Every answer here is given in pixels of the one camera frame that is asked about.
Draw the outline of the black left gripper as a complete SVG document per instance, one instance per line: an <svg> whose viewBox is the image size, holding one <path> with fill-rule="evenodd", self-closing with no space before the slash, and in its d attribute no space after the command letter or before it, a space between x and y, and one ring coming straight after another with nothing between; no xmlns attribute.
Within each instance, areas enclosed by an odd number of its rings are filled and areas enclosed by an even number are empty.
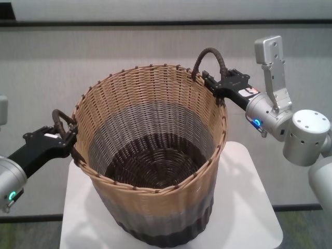
<svg viewBox="0 0 332 249"><path fill-rule="evenodd" d="M67 133L72 136L66 136L63 141L56 135L54 128L48 126L26 133L23 135L25 144L8 156L8 159L17 163L29 178L48 161L75 155L78 126L69 124Z"/></svg>

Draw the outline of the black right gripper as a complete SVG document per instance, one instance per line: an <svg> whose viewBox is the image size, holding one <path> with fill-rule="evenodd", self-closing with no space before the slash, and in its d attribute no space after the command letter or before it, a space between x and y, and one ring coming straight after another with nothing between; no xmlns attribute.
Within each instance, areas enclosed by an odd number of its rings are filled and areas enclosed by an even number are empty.
<svg viewBox="0 0 332 249"><path fill-rule="evenodd" d="M203 79L205 87L215 91L217 99L228 98L243 110L246 110L250 100L259 94L259 91L248 83L250 76L236 69L229 70L226 78L219 82L215 81L209 72L203 71Z"/></svg>

